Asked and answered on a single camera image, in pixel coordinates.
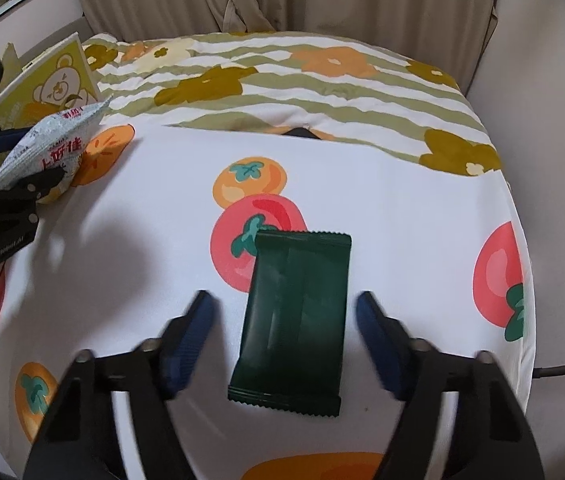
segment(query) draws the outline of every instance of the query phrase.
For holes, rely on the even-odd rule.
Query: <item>bed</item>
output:
[[[16,473],[72,357],[156,336],[198,289],[220,300],[220,319],[170,410],[201,479],[371,478],[401,405],[358,335],[362,290],[442,351],[493,352],[526,405],[529,254],[502,162],[454,76],[329,34],[123,39],[83,44],[109,109],[72,189],[42,210],[0,282],[0,451]],[[227,400],[255,261],[232,241],[258,215],[351,235],[338,417]],[[142,478],[124,398],[115,406],[130,478]]]

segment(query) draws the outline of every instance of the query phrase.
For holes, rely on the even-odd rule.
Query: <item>orange flower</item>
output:
[[[255,67],[241,68],[215,66],[202,75],[181,80],[173,88],[163,88],[154,97],[156,106],[195,103],[196,101],[213,101],[242,95],[240,79],[258,73]]]
[[[316,50],[299,50],[291,54],[291,59],[304,61],[302,72],[316,72],[328,77],[353,75],[373,77],[377,74],[367,58],[350,46],[330,46]]]
[[[80,160],[80,168],[74,175],[71,185],[86,186],[104,176],[135,135],[136,130],[131,124],[107,128],[96,135],[86,145]]]
[[[369,452],[288,456],[252,467],[242,480],[371,480],[381,460]]]
[[[146,46],[143,41],[136,41],[127,47],[127,52],[124,53],[121,61],[134,61],[140,56],[151,50],[151,47]]]
[[[419,78],[429,81],[430,83],[446,85],[460,90],[453,77],[434,66],[412,59],[409,61],[409,65],[407,65],[406,69],[413,75],[417,75]]]

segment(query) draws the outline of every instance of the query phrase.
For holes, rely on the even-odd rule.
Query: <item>white snack bag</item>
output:
[[[0,166],[0,189],[11,189],[26,176],[61,166],[65,176],[54,193],[46,197],[50,200],[42,202],[52,202],[63,194],[69,189],[85,147],[98,130],[110,101],[71,108],[40,120]]]

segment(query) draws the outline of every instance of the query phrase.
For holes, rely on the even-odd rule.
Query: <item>striped blanket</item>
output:
[[[316,137],[375,146],[433,170],[478,176],[500,160],[453,78],[354,40],[298,32],[84,44],[110,119]]]

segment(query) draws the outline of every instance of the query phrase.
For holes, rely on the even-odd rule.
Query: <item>green leaf print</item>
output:
[[[517,341],[524,334],[524,288],[522,283],[512,286],[507,291],[507,304],[513,309],[513,314],[504,329],[504,338],[507,341]]]
[[[34,415],[37,413],[47,413],[47,401],[45,396],[49,395],[49,387],[42,377],[29,377],[27,374],[22,374],[20,377],[20,385],[26,392],[27,403],[29,409]]]
[[[278,228],[275,225],[265,224],[263,214],[253,215],[245,222],[242,233],[231,242],[231,254],[234,258],[239,258],[243,251],[247,251],[251,256],[258,254],[256,250],[256,235],[259,230],[277,231]]]
[[[255,160],[249,164],[232,164],[229,166],[229,171],[236,174],[236,182],[244,182],[248,178],[259,179],[262,168],[264,168],[264,163]]]

